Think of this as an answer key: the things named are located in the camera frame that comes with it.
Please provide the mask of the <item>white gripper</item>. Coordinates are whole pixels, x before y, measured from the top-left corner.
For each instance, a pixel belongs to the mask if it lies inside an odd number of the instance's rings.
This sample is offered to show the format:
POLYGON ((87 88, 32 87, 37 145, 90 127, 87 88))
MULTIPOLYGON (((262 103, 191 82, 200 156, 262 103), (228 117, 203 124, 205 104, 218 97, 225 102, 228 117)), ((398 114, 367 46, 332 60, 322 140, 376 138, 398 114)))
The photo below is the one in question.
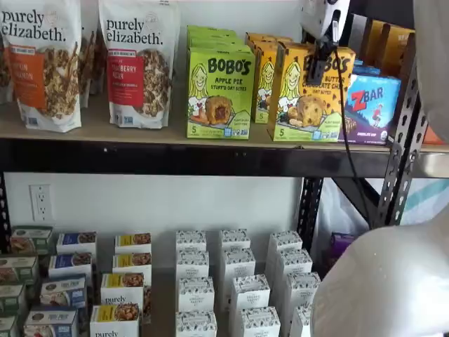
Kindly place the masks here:
POLYGON ((316 40, 309 68, 309 81, 322 82, 327 59, 340 45, 350 0, 301 0, 299 4, 300 24, 306 33, 322 39, 330 32, 328 41, 316 40))

